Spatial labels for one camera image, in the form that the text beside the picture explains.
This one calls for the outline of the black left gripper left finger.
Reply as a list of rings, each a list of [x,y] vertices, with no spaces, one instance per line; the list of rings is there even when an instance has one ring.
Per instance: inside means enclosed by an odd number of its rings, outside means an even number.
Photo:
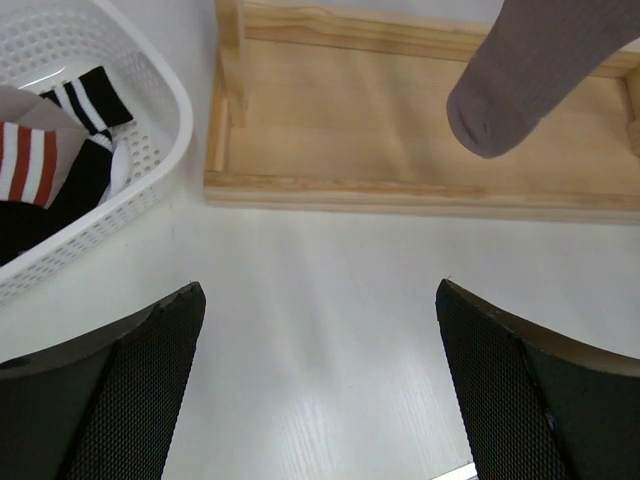
[[[192,282],[1,365],[4,479],[159,479],[206,308]]]

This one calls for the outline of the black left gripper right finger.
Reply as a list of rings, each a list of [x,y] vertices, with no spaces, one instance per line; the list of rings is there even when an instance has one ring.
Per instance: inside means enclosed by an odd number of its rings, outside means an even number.
[[[480,479],[636,479],[639,362],[504,311],[450,280],[436,314]]]

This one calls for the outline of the taupe sock with orange stripes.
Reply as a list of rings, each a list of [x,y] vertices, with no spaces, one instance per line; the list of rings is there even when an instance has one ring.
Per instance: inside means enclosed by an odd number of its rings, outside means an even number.
[[[482,158],[507,153],[638,37],[636,1],[504,2],[449,94],[452,133]]]

